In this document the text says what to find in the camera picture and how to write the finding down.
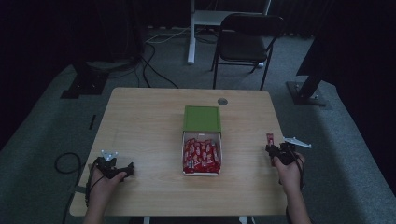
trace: table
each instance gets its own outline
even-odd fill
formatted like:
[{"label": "table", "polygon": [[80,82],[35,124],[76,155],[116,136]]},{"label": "table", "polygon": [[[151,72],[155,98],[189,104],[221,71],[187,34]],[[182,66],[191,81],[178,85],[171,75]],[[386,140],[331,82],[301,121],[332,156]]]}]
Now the table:
[{"label": "table", "polygon": [[[268,9],[271,5],[271,0],[266,0],[263,14],[267,15]],[[194,64],[195,62],[195,25],[215,25],[220,26],[221,22],[228,15],[235,13],[232,11],[212,11],[212,10],[195,10],[195,0],[191,0],[191,31],[190,31],[190,45],[189,56],[187,63]]]},{"label": "table", "polygon": [[[227,100],[219,105],[218,99]],[[218,176],[182,174],[185,105],[219,106],[222,165]],[[101,150],[119,152],[117,166],[134,162],[134,175],[118,185],[107,216],[284,215],[286,196],[264,151],[282,132],[266,91],[116,88],[108,101],[88,163]],[[85,187],[88,166],[79,181]],[[76,192],[73,216],[84,216],[84,194]]]}]

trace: open cardboard box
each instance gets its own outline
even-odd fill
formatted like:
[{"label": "open cardboard box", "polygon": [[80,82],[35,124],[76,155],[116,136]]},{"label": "open cardboard box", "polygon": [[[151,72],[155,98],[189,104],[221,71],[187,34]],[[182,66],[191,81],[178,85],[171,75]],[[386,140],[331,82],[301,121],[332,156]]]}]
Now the open cardboard box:
[{"label": "open cardboard box", "polygon": [[[211,140],[216,145],[216,154],[219,159],[217,172],[185,172],[185,146],[187,141],[195,139],[198,142]],[[222,162],[221,151],[221,123],[218,106],[186,105],[184,111],[183,145],[182,145],[182,170],[184,175],[218,175]]]}]

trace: gray carpet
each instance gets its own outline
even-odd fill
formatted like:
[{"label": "gray carpet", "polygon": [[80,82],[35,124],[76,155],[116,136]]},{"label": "gray carpet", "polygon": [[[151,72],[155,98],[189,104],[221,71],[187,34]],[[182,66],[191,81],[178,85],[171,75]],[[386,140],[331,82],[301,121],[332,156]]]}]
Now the gray carpet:
[{"label": "gray carpet", "polygon": [[[199,36],[215,40],[212,35]],[[198,42],[195,64],[188,65],[188,43],[188,38],[178,36],[153,44],[155,55],[150,64],[180,88],[211,89],[213,73],[209,69],[214,45]],[[289,95],[286,81],[306,79],[295,74],[311,43],[312,39],[299,37],[278,39],[264,85],[272,96],[283,134],[313,145],[312,149],[299,148],[307,158],[304,198],[309,214],[317,223],[395,223],[396,199],[335,87],[320,83],[318,90],[329,104],[325,107],[295,105]],[[147,46],[145,58],[152,52],[153,48]],[[87,160],[111,91],[116,87],[147,87],[142,69],[139,64],[135,71],[114,72],[102,95],[81,95],[75,100],[60,99],[76,75],[72,66],[53,79],[29,117],[0,152],[0,223],[62,223],[77,173],[59,174],[54,168],[55,160],[66,152],[77,153],[82,162]],[[248,74],[249,69],[220,66],[218,89],[257,90],[263,71]],[[151,87],[174,88],[149,68],[146,74]],[[96,119],[91,126],[93,115]],[[58,164],[62,170],[78,166],[73,156],[63,157]],[[128,217],[107,217],[106,223],[128,223],[128,220]],[[284,216],[255,217],[255,220],[287,223]],[[81,222],[82,217],[67,215],[65,223]]]}]

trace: chair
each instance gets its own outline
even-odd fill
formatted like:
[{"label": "chair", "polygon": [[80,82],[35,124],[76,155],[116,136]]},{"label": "chair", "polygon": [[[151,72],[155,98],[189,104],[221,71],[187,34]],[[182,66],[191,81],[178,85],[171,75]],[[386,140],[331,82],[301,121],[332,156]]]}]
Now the chair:
[{"label": "chair", "polygon": [[[250,73],[253,73],[259,63],[266,61],[260,87],[262,91],[274,42],[282,35],[282,30],[283,19],[278,16],[247,13],[233,13],[227,16],[219,28],[219,38],[211,68],[211,71],[215,68],[213,89],[216,88],[219,64],[250,65],[253,66]],[[263,40],[265,36],[271,37],[267,47]],[[227,63],[219,63],[219,58]]]}]

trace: person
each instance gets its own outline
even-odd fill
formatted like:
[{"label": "person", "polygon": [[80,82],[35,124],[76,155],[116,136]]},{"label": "person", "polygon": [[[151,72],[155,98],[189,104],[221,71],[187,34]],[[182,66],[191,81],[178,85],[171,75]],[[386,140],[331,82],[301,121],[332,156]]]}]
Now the person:
[{"label": "person", "polygon": [[[302,154],[297,153],[300,157],[300,167],[303,167],[305,158]],[[300,170],[296,162],[284,165],[278,157],[274,157],[274,165],[278,171],[280,183],[288,201],[288,213],[292,224],[310,224],[303,194],[300,189]],[[88,206],[84,217],[84,224],[99,224],[103,222],[106,206],[110,197],[120,181],[126,176],[122,172],[111,179],[103,177],[103,174],[96,167],[93,168],[92,183],[98,181],[90,193],[90,205]]]}]

